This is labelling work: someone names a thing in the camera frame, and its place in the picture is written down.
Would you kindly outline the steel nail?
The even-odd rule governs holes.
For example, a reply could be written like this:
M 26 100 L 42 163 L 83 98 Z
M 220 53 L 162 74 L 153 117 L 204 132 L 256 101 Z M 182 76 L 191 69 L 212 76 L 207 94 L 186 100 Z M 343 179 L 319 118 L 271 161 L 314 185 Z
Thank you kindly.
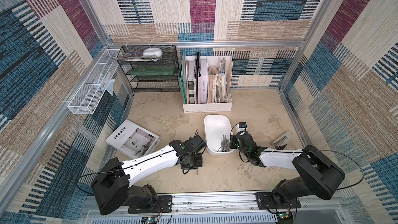
M 230 151 L 230 139 L 226 136 L 223 135 L 223 138 L 221 139 L 221 145 L 217 152 L 229 152 Z

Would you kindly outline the white plastic storage box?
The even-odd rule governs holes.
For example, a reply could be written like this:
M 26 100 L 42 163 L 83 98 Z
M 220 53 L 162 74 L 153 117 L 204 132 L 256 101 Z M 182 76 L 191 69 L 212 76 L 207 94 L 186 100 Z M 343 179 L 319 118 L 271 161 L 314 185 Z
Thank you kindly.
M 230 120 L 224 115 L 207 115 L 204 118 L 205 141 L 207 151 L 213 156 L 229 155 L 234 150 L 222 151 L 223 138 L 230 138 L 232 126 Z

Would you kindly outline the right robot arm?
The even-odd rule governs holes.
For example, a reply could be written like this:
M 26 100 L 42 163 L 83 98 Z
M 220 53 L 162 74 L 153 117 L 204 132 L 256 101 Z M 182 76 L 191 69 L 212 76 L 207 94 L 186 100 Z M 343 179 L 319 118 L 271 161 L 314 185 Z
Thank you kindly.
M 299 177 L 284 179 L 272 190 L 271 202 L 283 207 L 305 196 L 330 200 L 345 179 L 343 170 L 315 146 L 298 150 L 280 150 L 258 146 L 246 130 L 245 122 L 237 124 L 238 132 L 230 135 L 230 148 L 237 149 L 246 162 L 261 168 L 283 168 L 298 172 Z

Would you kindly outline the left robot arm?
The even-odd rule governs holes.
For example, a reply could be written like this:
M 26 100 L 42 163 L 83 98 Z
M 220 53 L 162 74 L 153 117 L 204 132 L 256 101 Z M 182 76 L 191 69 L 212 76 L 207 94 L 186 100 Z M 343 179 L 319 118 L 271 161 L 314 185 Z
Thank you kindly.
M 183 174 L 202 167 L 207 144 L 195 135 L 187 141 L 173 140 L 164 148 L 138 159 L 109 160 L 91 183 L 99 213 L 108 215 L 122 206 L 155 210 L 159 197 L 151 185 L 136 186 L 139 180 L 162 169 L 180 166 Z

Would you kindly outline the white magazine on table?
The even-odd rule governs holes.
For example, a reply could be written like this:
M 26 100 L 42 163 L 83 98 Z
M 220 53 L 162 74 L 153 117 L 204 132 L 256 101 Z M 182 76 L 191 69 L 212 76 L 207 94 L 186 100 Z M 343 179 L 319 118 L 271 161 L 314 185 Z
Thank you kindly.
M 126 119 L 107 139 L 106 143 L 131 159 L 152 153 L 160 137 Z

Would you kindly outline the white perforated file organizer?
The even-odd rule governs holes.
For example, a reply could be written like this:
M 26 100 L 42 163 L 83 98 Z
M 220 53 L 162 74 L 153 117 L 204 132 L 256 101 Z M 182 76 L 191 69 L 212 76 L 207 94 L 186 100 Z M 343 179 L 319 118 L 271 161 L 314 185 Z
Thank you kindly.
M 231 56 L 186 56 L 187 104 L 183 104 L 183 112 L 230 112 L 232 70 Z

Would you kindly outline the green folder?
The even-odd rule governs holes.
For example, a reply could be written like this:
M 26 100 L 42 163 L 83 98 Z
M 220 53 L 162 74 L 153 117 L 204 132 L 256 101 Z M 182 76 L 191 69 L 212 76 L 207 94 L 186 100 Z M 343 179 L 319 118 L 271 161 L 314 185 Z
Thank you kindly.
M 187 93 L 186 93 L 186 56 L 183 55 L 181 57 L 181 64 L 179 69 L 179 85 L 180 85 L 180 92 L 182 95 L 183 104 L 187 104 Z

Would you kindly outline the white round device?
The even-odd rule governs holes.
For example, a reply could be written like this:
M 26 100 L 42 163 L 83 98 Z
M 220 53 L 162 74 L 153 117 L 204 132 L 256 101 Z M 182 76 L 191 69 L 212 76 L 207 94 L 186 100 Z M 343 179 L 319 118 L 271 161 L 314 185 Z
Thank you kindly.
M 143 56 L 148 58 L 162 58 L 163 51 L 157 47 L 150 47 L 143 51 Z

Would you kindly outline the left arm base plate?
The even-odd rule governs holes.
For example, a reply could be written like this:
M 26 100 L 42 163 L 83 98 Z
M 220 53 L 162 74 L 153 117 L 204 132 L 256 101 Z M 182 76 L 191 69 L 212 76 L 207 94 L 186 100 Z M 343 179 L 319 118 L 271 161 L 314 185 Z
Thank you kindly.
M 150 203 L 148 207 L 139 208 L 137 206 L 129 206 L 129 214 L 152 214 L 152 213 L 171 213 L 173 204 L 172 195 L 160 195 L 154 203 Z

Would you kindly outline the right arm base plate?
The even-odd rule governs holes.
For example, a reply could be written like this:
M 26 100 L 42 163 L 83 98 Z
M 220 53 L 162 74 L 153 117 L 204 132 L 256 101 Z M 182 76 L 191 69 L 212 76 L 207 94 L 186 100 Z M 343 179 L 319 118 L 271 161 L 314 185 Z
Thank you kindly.
M 255 193 L 257 205 L 259 209 L 272 210 L 272 209 L 287 209 L 291 208 L 301 208 L 301 203 L 299 200 L 291 199 L 286 200 L 279 195 L 273 194 L 271 191 L 256 192 Z

